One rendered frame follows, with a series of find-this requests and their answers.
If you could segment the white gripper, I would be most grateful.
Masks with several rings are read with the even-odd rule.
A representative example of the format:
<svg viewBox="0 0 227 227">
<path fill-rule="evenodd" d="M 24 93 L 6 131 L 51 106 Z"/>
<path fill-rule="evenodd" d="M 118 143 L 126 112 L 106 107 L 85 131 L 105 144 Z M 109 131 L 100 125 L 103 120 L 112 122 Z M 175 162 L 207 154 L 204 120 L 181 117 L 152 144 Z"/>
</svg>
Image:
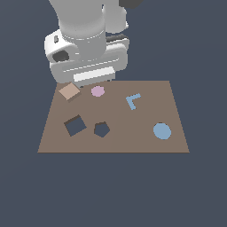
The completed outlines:
<svg viewBox="0 0 227 227">
<path fill-rule="evenodd" d="M 124 34 L 106 38 L 106 52 L 100 59 L 80 61 L 79 49 L 66 42 L 60 30 L 47 35 L 44 50 L 53 78 L 58 83 L 72 82 L 78 88 L 92 83 L 112 81 L 115 72 L 128 65 L 129 38 Z"/>
</svg>

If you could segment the brown slotted board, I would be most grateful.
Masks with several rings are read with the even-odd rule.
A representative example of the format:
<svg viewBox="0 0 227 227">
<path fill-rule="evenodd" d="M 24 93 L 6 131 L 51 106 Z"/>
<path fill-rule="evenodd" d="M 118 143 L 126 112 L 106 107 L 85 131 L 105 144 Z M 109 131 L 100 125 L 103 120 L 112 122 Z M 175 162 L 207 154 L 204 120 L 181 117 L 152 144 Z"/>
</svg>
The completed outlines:
<svg viewBox="0 0 227 227">
<path fill-rule="evenodd" d="M 188 153 L 188 145 L 168 81 L 101 82 L 101 97 L 92 84 L 66 100 L 55 89 L 39 153 Z M 139 93 L 131 110 L 126 97 Z M 153 133 L 156 123 L 171 129 L 169 139 Z"/>
</svg>

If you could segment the pink round disc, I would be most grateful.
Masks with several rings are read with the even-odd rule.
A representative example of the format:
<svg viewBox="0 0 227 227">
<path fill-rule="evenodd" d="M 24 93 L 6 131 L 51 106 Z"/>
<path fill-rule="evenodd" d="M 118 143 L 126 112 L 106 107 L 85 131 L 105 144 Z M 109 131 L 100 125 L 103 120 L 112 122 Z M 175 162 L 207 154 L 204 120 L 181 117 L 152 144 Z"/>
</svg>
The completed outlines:
<svg viewBox="0 0 227 227">
<path fill-rule="evenodd" d="M 105 89 L 101 86 L 95 86 L 91 89 L 91 94 L 94 96 L 94 97 L 101 97 L 102 95 L 105 94 Z"/>
</svg>

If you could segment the tan square block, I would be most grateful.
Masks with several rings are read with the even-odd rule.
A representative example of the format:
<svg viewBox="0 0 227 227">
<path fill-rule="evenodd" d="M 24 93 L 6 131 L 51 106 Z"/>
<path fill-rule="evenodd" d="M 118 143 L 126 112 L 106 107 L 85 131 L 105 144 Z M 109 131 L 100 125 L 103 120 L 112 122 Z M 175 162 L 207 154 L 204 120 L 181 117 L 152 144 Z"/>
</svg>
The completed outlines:
<svg viewBox="0 0 227 227">
<path fill-rule="evenodd" d="M 78 95 L 80 93 L 80 90 L 72 82 L 70 82 L 67 86 L 60 89 L 59 93 L 66 100 L 69 100 L 70 98 L 73 98 L 74 96 Z"/>
</svg>

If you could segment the light blue L-shaped block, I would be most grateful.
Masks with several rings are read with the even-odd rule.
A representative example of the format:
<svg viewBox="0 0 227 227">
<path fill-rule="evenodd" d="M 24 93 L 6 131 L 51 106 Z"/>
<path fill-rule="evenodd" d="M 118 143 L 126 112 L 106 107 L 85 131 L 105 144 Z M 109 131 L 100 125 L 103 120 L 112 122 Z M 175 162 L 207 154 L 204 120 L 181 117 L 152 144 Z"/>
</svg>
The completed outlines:
<svg viewBox="0 0 227 227">
<path fill-rule="evenodd" d="M 141 97 L 141 95 L 139 93 L 131 95 L 129 97 L 126 97 L 126 100 L 127 100 L 128 104 L 129 104 L 129 107 L 130 107 L 131 110 L 135 110 L 136 109 L 136 106 L 134 104 L 134 100 L 137 99 L 137 98 L 140 98 L 140 97 Z"/>
</svg>

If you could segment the light blue round disc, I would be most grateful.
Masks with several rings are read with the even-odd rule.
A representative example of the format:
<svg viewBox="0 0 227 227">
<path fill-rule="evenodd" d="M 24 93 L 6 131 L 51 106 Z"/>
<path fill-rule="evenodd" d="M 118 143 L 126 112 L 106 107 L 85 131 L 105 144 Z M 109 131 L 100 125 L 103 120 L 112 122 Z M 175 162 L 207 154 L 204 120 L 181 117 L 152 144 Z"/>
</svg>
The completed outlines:
<svg viewBox="0 0 227 227">
<path fill-rule="evenodd" d="M 166 123 L 156 123 L 153 126 L 154 135 L 161 140 L 169 139 L 171 136 L 171 129 Z"/>
</svg>

